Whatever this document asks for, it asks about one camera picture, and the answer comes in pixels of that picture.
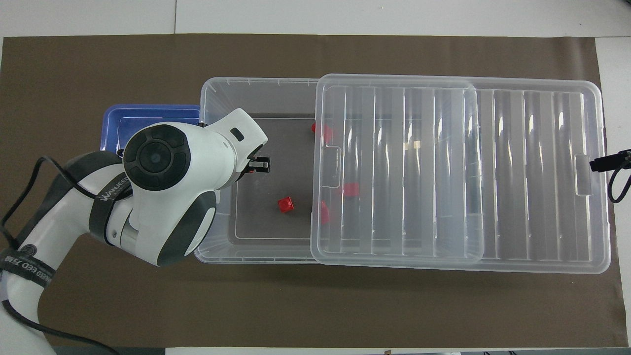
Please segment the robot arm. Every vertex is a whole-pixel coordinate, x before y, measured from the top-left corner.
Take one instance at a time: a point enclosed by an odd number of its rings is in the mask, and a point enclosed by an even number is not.
[[[122,161],[112,153],[95,152],[70,162],[68,171],[94,199],[58,176],[18,235],[20,253],[56,270],[76,238],[89,232],[151,264],[177,262],[206,235],[219,190],[245,172],[259,171],[251,162],[265,143],[266,135],[242,109],[204,128],[149,126],[130,139]],[[133,195],[121,198],[130,185]],[[3,258],[0,265],[30,265],[28,260]],[[0,296],[37,323],[37,304],[47,283],[4,268]],[[54,354],[41,332],[17,322],[5,309],[0,309],[0,324],[0,353]]]

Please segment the velcro strap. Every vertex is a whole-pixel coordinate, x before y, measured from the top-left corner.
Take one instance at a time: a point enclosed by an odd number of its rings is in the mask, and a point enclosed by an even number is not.
[[[131,182],[129,182],[127,175],[122,172],[98,193],[92,203],[89,223],[90,234],[103,243],[112,245],[112,243],[107,241],[107,236],[105,235],[107,233],[107,222],[110,220],[114,203],[130,188]]]
[[[55,269],[42,260],[9,248],[0,253],[0,270],[33,281],[42,287],[48,286],[55,276]]]

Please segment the black control pad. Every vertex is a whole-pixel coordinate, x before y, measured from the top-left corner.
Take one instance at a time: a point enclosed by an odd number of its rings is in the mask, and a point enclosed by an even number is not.
[[[168,124],[136,133],[123,153],[123,165],[130,180],[150,191],[166,190],[180,182],[190,164],[186,135]]]

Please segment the brown mat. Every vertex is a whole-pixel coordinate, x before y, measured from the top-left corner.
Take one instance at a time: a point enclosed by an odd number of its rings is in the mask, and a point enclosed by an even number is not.
[[[214,76],[326,73],[580,79],[594,39],[299,35],[7,38],[0,210],[43,154],[98,149],[113,104],[198,104]],[[26,222],[52,173],[10,223]],[[618,258],[601,275],[205,265],[155,268],[82,237],[44,292],[41,322],[115,346],[626,346]],[[70,344],[51,339],[53,344]]]

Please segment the blue container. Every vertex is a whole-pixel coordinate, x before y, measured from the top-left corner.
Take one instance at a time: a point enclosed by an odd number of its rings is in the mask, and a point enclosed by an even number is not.
[[[199,123],[198,105],[114,105],[103,115],[101,150],[116,153],[139,130],[158,122]]]

